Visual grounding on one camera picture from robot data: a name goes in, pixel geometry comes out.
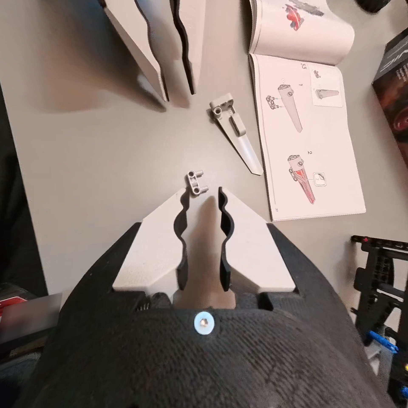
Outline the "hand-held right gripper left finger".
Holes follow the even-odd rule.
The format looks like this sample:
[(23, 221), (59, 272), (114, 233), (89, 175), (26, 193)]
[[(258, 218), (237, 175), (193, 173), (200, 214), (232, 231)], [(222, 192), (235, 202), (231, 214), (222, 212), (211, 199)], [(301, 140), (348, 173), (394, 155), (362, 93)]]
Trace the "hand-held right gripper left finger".
[(115, 292), (164, 293), (173, 301), (188, 275), (186, 230), (188, 190), (179, 189), (148, 214), (129, 248), (113, 283)]

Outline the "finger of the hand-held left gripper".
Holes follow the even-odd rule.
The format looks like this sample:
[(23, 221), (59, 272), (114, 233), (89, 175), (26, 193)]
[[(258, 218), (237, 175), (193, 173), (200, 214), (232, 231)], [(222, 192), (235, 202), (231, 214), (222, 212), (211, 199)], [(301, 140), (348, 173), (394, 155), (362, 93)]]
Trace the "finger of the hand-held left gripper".
[(168, 102), (162, 69), (150, 44), (150, 27), (138, 2), (105, 0), (104, 11), (149, 84)]
[(206, 1), (174, 0), (172, 4), (174, 25), (181, 38), (182, 62), (194, 95), (200, 81)]

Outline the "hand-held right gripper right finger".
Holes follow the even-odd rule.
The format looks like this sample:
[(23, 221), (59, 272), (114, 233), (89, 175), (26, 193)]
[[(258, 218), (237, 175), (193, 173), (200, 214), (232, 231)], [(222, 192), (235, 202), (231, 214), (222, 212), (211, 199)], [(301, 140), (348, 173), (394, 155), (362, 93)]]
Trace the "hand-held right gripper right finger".
[(295, 297), (295, 282), (273, 238), (270, 224), (226, 187), (218, 188), (225, 234), (220, 282), (234, 308), (272, 308), (271, 297)]

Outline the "small grey brick connector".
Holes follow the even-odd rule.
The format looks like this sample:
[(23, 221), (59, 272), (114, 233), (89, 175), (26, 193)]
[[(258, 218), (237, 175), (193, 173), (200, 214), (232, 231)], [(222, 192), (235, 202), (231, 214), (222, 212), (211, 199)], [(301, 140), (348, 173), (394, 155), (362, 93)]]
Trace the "small grey brick connector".
[(186, 174), (186, 182), (190, 188), (191, 194), (194, 197), (198, 197), (209, 191), (207, 185), (200, 184), (200, 178), (204, 175), (204, 171), (190, 170)]

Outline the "long grey brick panel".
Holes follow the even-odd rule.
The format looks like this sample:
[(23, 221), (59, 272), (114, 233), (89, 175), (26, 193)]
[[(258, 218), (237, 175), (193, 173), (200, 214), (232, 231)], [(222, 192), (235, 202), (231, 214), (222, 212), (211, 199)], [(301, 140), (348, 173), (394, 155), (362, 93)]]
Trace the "long grey brick panel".
[(263, 175), (263, 166), (248, 139), (247, 129), (241, 116), (234, 108), (234, 99), (230, 93), (210, 102), (215, 121), (221, 127), (249, 171), (257, 176)]

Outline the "open instruction booklet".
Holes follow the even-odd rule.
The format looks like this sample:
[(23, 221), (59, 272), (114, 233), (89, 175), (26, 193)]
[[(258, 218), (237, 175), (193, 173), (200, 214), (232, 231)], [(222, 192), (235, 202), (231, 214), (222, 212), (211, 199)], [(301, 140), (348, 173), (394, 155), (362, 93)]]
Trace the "open instruction booklet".
[(248, 52), (271, 218), (366, 212), (338, 64), (353, 27), (327, 1), (250, 1)]

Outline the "black toy tyre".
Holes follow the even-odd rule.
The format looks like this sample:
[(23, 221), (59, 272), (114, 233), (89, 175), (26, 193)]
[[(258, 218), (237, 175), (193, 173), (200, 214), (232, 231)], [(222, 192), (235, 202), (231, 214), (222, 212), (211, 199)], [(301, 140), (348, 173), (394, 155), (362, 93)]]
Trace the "black toy tyre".
[(383, 9), (390, 0), (356, 0), (355, 2), (363, 11), (376, 14)]

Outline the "dark cardboard set box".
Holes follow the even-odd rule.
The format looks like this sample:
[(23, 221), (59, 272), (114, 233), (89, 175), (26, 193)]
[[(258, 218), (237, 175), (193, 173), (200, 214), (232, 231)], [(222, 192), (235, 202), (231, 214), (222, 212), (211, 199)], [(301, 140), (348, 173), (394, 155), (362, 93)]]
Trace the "dark cardboard set box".
[(372, 83), (395, 140), (408, 141), (408, 29), (385, 46)]

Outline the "black brick model frame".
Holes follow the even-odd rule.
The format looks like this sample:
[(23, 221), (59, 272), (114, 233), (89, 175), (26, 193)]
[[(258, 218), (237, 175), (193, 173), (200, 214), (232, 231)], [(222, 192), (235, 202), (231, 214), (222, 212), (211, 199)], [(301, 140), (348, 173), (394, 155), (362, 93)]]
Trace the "black brick model frame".
[(355, 326), (371, 361), (379, 361), (378, 377), (396, 407), (407, 407), (408, 284), (394, 287), (394, 260), (408, 260), (406, 242), (367, 236), (351, 237), (367, 252), (365, 268), (358, 268), (354, 289), (360, 292)]

